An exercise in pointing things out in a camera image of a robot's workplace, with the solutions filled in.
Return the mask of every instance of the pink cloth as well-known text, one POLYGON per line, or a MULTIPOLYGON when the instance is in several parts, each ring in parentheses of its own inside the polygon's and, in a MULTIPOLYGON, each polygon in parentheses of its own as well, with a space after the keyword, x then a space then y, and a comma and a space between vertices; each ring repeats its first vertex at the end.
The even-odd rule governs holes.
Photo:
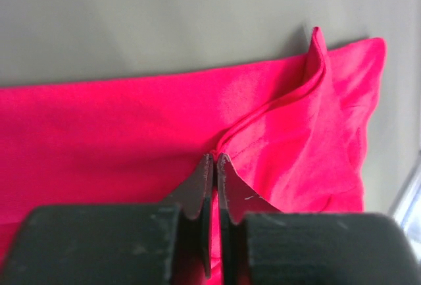
POLYGON ((288 59, 0 89, 0 261, 34 207, 158 201, 210 151, 284 212, 362 211, 384 61, 380 38, 327 51, 315 28, 309 52, 288 59))

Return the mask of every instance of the table surface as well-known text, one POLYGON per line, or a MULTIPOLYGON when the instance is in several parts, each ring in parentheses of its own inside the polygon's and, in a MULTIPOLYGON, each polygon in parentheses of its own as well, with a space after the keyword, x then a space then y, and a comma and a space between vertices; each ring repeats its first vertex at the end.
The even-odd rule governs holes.
POLYGON ((0 86, 183 72, 384 37, 382 98, 363 169, 387 211, 419 143, 421 0, 0 0, 0 86))

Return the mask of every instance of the pink fabric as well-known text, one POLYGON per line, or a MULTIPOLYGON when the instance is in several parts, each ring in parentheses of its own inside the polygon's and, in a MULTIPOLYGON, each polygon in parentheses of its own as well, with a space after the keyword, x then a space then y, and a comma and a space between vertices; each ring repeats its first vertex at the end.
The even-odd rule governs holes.
MULTIPOLYGON (((366 126, 384 61, 380 38, 327 51, 315 28, 309 52, 288 59, 0 89, 0 261, 34 207, 158 201, 209 151, 228 153, 282 211, 362 211, 366 126)), ((209 284, 219 284, 212 225, 209 284)))

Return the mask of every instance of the white surface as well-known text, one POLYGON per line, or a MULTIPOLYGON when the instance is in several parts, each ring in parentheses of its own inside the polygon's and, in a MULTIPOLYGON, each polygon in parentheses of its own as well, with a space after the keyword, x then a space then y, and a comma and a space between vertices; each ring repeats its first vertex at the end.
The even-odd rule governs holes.
POLYGON ((415 161, 421 0, 0 0, 0 85, 179 72, 301 53, 303 26, 330 47, 384 37, 369 128, 368 210, 386 211, 415 161))

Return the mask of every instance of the gray background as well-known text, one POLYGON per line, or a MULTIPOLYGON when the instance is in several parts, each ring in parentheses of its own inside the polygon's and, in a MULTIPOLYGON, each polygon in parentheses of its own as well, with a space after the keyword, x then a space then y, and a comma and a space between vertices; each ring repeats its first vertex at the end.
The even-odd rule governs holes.
POLYGON ((369 127, 368 210, 386 211, 415 162, 421 0, 0 0, 0 85, 197 70, 384 37, 382 98, 369 127))

